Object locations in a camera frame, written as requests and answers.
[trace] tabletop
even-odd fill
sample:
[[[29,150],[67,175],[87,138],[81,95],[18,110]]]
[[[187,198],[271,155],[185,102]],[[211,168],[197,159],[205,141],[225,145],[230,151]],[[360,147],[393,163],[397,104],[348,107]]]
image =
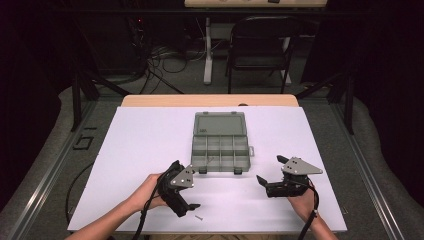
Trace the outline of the tabletop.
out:
[[[205,111],[245,114],[249,146],[255,149],[251,167],[241,175],[195,174],[195,187],[181,195],[201,207],[181,218],[165,207],[152,209],[145,234],[299,232],[304,223],[287,199],[268,198],[256,178],[281,181],[282,165],[276,155],[301,157],[323,170],[310,176],[321,193],[321,215],[333,231],[347,230],[303,109],[294,96],[277,94],[127,96],[116,111],[68,230],[78,230],[116,206],[149,173],[164,171],[175,160],[189,165],[194,115]],[[139,214],[134,214],[117,231],[134,232],[138,222]]]

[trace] black chair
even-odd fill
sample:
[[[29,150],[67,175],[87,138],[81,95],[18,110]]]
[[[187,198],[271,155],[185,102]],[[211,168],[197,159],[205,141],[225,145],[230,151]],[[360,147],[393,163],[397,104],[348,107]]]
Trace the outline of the black chair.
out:
[[[294,42],[303,31],[303,23],[288,16],[252,16],[237,22],[231,31],[227,68],[228,93],[231,93],[232,70],[284,71],[284,92]],[[287,48],[284,40],[289,38]]]

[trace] white table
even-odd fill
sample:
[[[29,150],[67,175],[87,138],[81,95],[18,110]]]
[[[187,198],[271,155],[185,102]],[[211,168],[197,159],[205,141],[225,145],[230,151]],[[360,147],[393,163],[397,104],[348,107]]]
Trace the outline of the white table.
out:
[[[216,96],[206,95],[206,99]],[[232,96],[237,97],[246,99],[240,102],[249,102],[249,95]],[[347,230],[303,109],[285,106],[119,107],[68,230],[78,230],[102,216],[129,196],[149,173],[163,172],[175,160],[184,166],[190,164],[194,114],[203,111],[245,113],[249,145],[255,148],[251,168],[242,175],[195,174],[195,187],[181,191],[181,195],[187,203],[201,207],[181,218],[166,207],[150,210],[145,234],[299,232],[304,223],[287,199],[268,198],[256,179],[259,175],[269,182],[281,181],[279,154],[301,157],[324,170],[310,176],[320,194],[320,214],[333,231]],[[117,231],[134,232],[139,217],[134,214]]]

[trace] dark background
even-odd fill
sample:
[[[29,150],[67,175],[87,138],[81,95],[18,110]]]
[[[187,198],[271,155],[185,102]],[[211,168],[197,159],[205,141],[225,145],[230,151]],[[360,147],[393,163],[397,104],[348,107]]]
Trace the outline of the dark background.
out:
[[[424,141],[420,139],[424,134],[424,7],[421,3],[388,3],[392,14],[375,32],[374,40],[369,42],[369,51],[355,71],[355,96],[369,108],[388,165],[411,196],[424,206],[420,177],[424,167],[421,154]],[[369,5],[367,1],[333,0],[328,8],[364,9]],[[129,47],[132,35],[123,19],[93,28],[83,22],[78,26],[60,17],[52,21],[40,4],[26,0],[2,1],[0,11],[2,209],[55,124],[61,104],[58,94],[71,85],[75,74],[73,60],[77,58],[84,67],[101,72],[133,73],[141,66],[137,65],[140,60],[137,48]],[[363,29],[364,25],[357,22],[323,22],[302,81],[323,81],[342,69],[356,53]],[[87,38],[102,41],[99,31],[102,38],[120,37],[111,40],[113,45],[99,47],[93,53]],[[113,55],[116,58],[127,58],[114,61],[107,57],[111,53],[105,49],[116,51]]]

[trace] wire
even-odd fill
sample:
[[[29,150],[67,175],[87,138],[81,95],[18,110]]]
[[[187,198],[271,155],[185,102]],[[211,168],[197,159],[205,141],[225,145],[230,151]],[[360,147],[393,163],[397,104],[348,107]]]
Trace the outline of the wire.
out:
[[[155,193],[156,193],[156,191],[158,190],[159,185],[161,185],[161,184],[162,184],[163,178],[164,178],[164,177],[165,177],[165,176],[166,176],[166,175],[167,175],[170,171],[172,171],[172,170],[174,170],[174,169],[173,169],[173,168],[169,168],[169,169],[168,169],[168,170],[166,170],[164,173],[162,173],[162,175],[160,175],[160,177],[158,178],[157,183],[156,183],[156,186],[155,186],[155,188],[153,189],[152,194],[150,195],[149,200],[147,200],[147,201],[146,201],[146,203],[144,203],[143,210],[141,210],[140,223],[138,224],[137,231],[135,232],[135,234],[134,234],[134,236],[133,236],[132,240],[137,240],[137,239],[138,239],[138,237],[140,237],[141,230],[143,229],[144,222],[145,222],[145,220],[146,220],[146,216],[147,216],[147,211],[149,210],[150,204],[152,203],[153,199],[155,199],[156,197],[159,197],[159,196],[156,196],[156,197],[155,197]]]
[[[71,185],[68,188],[68,192],[66,194],[66,200],[65,200],[65,216],[66,216],[66,221],[68,222],[68,224],[71,222],[71,218],[69,216],[69,196],[71,195],[71,191],[72,188],[74,187],[75,182],[78,180],[79,177],[81,177],[81,175],[91,166],[93,166],[94,162],[88,164],[83,170],[81,170],[81,172],[78,173],[78,175],[74,178],[74,180],[72,181]]]
[[[305,187],[311,189],[314,192],[314,209],[312,210],[311,214],[309,215],[309,218],[305,222],[305,225],[303,226],[302,231],[300,232],[299,237],[298,237],[298,240],[302,240],[305,237],[305,234],[308,231],[309,227],[311,226],[312,221],[314,220],[314,218],[316,217],[316,215],[318,213],[319,195],[318,195],[318,192],[315,189],[315,186],[314,186],[313,182],[311,181],[311,179],[309,179],[309,185],[306,185],[306,184],[300,183],[300,182],[296,182],[296,181],[293,181],[293,180],[290,180],[290,182],[294,183],[294,184],[305,186]]]

